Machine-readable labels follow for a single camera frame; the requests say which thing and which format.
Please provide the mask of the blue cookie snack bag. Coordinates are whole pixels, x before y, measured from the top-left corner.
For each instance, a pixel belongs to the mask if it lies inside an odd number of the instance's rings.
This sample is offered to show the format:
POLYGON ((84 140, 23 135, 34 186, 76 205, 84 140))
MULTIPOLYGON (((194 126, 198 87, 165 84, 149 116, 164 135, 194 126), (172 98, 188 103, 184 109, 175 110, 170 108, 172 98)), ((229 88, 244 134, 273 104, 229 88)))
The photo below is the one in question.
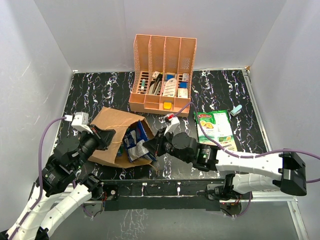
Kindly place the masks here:
POLYGON ((148 140, 149 138, 140 120, 136 123, 136 127, 129 127, 127 129, 123 137, 123 145, 131 163, 138 159, 156 161, 154 154, 143 146, 143 143, 148 140))

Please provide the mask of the green chips bag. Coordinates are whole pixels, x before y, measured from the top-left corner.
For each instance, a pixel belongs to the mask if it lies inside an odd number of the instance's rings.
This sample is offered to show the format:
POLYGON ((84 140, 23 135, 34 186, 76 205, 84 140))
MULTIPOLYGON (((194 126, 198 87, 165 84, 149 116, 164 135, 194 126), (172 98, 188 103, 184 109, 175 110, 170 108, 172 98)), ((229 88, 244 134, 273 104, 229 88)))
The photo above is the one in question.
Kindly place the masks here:
POLYGON ((226 110, 199 112, 198 114, 194 112, 193 115, 197 127, 198 142, 200 144, 216 146, 214 142, 205 136, 206 134, 228 151, 237 151, 229 115, 226 110))

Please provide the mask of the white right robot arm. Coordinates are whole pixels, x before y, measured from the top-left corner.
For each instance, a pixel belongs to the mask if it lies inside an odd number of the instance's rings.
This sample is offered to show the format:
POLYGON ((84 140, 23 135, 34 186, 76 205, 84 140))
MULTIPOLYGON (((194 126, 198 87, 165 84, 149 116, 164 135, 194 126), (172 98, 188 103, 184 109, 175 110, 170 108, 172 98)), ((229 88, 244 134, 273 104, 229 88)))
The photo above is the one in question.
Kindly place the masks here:
POLYGON ((238 199, 264 190, 280 190, 292 196, 307 194, 306 164, 292 151, 262 157, 246 152, 228 153, 217 146, 198 143, 185 132, 173 135, 164 129, 143 146, 156 157, 169 154, 203 172, 225 172, 222 185, 207 187, 209 199, 238 199))

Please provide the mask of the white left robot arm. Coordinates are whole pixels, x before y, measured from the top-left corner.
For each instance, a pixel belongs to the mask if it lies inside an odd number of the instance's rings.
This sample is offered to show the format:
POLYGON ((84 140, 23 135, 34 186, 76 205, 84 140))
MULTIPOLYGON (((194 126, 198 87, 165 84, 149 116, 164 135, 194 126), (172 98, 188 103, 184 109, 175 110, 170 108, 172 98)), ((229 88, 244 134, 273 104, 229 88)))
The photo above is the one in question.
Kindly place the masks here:
POLYGON ((114 129, 101 130, 95 125, 89 126, 89 130, 82 131, 80 137, 65 137, 57 144, 16 223, 0 233, 2 240, 47 240, 59 224, 84 202, 102 197, 103 182, 90 173, 78 180, 73 191, 59 204, 54 204, 67 186, 75 181, 76 172, 94 151, 107 150, 116 134, 114 129))

